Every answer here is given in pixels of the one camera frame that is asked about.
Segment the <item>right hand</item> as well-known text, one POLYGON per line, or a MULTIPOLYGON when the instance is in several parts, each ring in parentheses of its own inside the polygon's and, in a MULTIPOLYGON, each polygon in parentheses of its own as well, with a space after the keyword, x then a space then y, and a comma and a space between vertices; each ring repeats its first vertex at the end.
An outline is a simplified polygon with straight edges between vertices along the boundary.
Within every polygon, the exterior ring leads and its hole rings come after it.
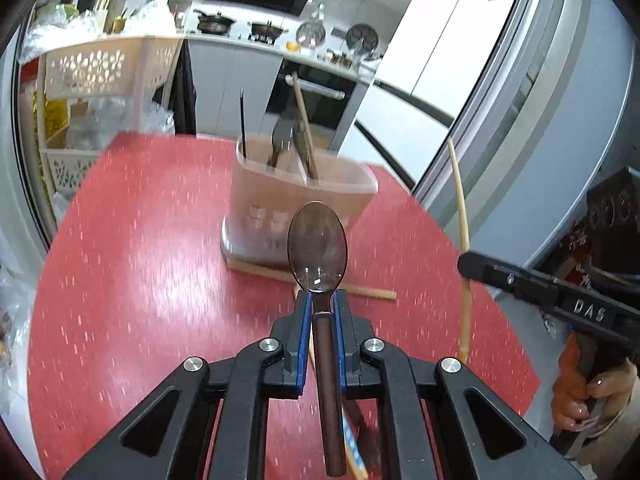
POLYGON ((604 399, 602 416, 606 420, 615 418, 631 399, 638 379, 637 367, 626 360, 588 382, 578 370, 579 360, 577 337, 571 333, 559 357, 559 376, 552 387, 552 419, 561 430, 576 432, 585 428, 591 412, 588 399, 604 399))

